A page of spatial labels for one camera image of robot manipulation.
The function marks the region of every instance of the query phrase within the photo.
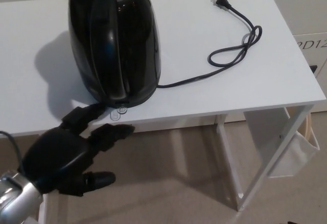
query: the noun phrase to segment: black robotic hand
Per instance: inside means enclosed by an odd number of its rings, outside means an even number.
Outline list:
[[[18,169],[40,193],[58,189],[62,194],[83,196],[84,193],[115,182],[112,172],[85,173],[100,151],[107,151],[120,139],[134,132],[130,125],[105,124],[91,132],[87,139],[80,134],[88,123],[106,110],[103,104],[77,107],[62,119],[59,127],[45,132],[25,154]]]

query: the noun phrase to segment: black cable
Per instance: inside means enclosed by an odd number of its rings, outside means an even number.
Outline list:
[[[245,20],[245,22],[250,26],[251,31],[248,37],[247,42],[244,42],[241,45],[238,46],[233,46],[233,47],[228,47],[228,48],[223,48],[223,49],[218,49],[214,52],[212,52],[209,56],[208,56],[208,63],[212,66],[215,67],[221,67],[220,69],[207,73],[207,74],[203,74],[200,76],[196,76],[187,80],[182,80],[173,84],[169,84],[169,85],[158,85],[158,88],[172,88],[172,87],[176,87],[176,86],[180,86],[180,85],[186,85],[192,82],[196,82],[196,81],[200,81],[200,80],[204,80],[207,79],[211,76],[214,76],[216,74],[219,74],[233,66],[235,66],[236,64],[240,63],[246,56],[247,51],[249,50],[249,48],[253,45],[255,45],[262,36],[262,27],[261,26],[254,26],[251,21],[244,16],[243,14],[241,14],[240,12],[238,12],[236,9],[234,9],[227,0],[216,0],[216,5],[219,7],[225,7],[227,10],[230,10],[231,12],[233,12],[235,15],[239,16],[240,18],[242,18],[243,20]],[[229,51],[236,51],[240,49],[241,51],[238,53],[238,55],[235,57],[234,60],[232,60],[229,63],[226,64],[220,64],[220,63],[216,63],[212,60],[212,57],[218,53],[222,53],[222,52],[229,52]]]
[[[19,163],[19,170],[23,175],[25,175],[25,170],[24,170],[24,167],[22,164],[21,153],[20,153],[19,147],[17,145],[17,142],[15,141],[15,138],[12,135],[10,135],[8,132],[5,132],[5,131],[0,131],[0,134],[5,135],[11,142],[12,146],[14,147],[15,153],[17,155],[17,159],[18,159],[18,163]]]

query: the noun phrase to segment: white desk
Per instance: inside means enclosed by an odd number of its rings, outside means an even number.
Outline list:
[[[238,45],[248,29],[211,0],[151,0],[161,47],[160,83],[173,83],[215,70],[206,59],[212,51]],[[119,123],[161,121],[299,106],[282,131],[281,145],[240,201],[242,209],[287,146],[311,107],[325,100],[274,0],[229,0],[263,36],[245,60],[215,77],[157,90],[131,108]],[[38,134],[56,127],[75,106],[94,103],[71,52],[68,0],[0,4],[0,128],[14,135]],[[229,62],[235,53],[221,54]],[[224,134],[224,116],[218,131]],[[96,124],[113,123],[109,116]],[[237,176],[232,174],[238,192]]]

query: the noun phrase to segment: kettle handle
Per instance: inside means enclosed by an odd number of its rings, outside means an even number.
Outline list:
[[[105,98],[126,97],[123,82],[116,0],[94,0],[90,16],[90,47],[95,73]]]

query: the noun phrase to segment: kettle base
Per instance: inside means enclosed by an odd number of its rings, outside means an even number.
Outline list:
[[[153,93],[156,91],[157,88],[155,88],[148,96],[146,96],[144,99],[141,100],[137,100],[137,102],[129,102],[129,101],[121,101],[121,102],[115,102],[113,103],[112,101],[99,101],[99,102],[103,102],[104,104],[106,104],[107,107],[109,108],[120,108],[120,107],[125,107],[125,108],[132,108],[132,107],[136,107],[142,103],[145,103],[152,95]]]

